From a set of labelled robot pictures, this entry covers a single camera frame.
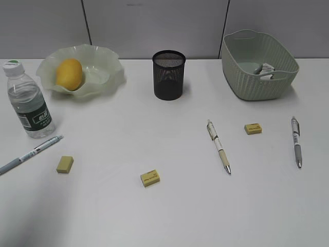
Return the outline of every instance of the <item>wavy glass bowl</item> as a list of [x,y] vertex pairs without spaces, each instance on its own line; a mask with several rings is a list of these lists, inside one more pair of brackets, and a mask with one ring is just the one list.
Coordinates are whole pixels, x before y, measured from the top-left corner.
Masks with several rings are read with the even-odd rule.
[[[56,69],[67,58],[75,58],[82,65],[82,83],[74,91],[55,84]],[[79,45],[63,48],[43,60],[36,75],[40,77],[44,89],[83,97],[100,93],[111,84],[115,85],[115,76],[123,70],[118,58],[119,56],[115,52],[99,46]]]

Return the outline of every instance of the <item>water bottle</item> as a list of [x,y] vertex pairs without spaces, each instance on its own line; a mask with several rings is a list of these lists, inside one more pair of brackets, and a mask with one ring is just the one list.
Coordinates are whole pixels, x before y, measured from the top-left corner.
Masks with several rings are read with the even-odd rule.
[[55,130],[45,99],[35,81],[26,75],[20,61],[11,60],[3,65],[8,77],[9,100],[26,133],[41,138]]

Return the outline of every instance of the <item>wall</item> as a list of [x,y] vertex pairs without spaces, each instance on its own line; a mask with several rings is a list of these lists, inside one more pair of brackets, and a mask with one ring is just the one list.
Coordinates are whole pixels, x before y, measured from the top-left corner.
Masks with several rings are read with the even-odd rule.
[[15,0],[0,8],[0,58],[44,58],[62,47],[105,46],[120,58],[162,49],[217,58],[225,34],[274,35],[297,58],[329,58],[325,0]]
[[44,58],[89,43],[80,0],[3,1],[0,36],[0,58]]
[[276,37],[295,57],[329,58],[326,0],[231,0],[225,34],[253,29]]

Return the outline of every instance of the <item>pen clip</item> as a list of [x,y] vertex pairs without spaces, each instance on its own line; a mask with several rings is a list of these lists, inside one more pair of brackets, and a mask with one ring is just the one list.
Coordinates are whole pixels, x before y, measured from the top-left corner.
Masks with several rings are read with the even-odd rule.
[[208,130],[208,133],[210,135],[211,140],[214,140],[214,138],[213,138],[213,136],[211,135],[211,132],[210,132],[209,124],[207,124],[207,130]]
[[298,135],[300,136],[300,129],[299,129],[299,122],[296,120],[297,122],[297,128],[298,128]]
[[48,142],[48,141],[49,141],[49,140],[44,141],[43,143],[37,145],[34,149],[38,149],[39,147],[41,147],[42,145],[44,145],[44,144],[45,144],[46,142]]

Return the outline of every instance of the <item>white pen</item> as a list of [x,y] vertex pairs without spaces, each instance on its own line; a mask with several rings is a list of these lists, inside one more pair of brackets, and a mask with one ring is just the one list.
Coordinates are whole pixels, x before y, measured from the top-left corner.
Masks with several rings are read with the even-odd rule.
[[293,116],[293,118],[291,119],[291,127],[293,128],[296,163],[298,168],[302,168],[303,158],[302,158],[302,150],[300,148],[300,143],[299,143],[300,130],[299,130],[299,123],[295,116]]
[[222,163],[223,163],[223,166],[224,166],[225,170],[227,171],[228,174],[231,174],[230,163],[228,163],[228,160],[226,158],[226,154],[223,150],[220,139],[218,138],[218,135],[215,131],[215,127],[209,119],[208,119],[208,124],[207,124],[207,130],[209,132],[211,140],[213,140],[215,145],[216,145],[217,151],[218,151],[218,153],[221,157],[221,160],[222,160]]
[[63,138],[62,135],[55,136],[55,137],[45,141],[44,143],[41,143],[39,146],[35,147],[32,151],[28,152],[24,156],[14,159],[13,161],[9,162],[7,165],[0,168],[0,175],[6,173],[7,171],[11,170],[12,168],[14,168],[18,165],[20,165],[24,161],[27,161],[28,159],[30,159],[33,156],[37,155],[38,153],[42,152],[46,148],[49,148],[50,146],[59,142],[62,138]]

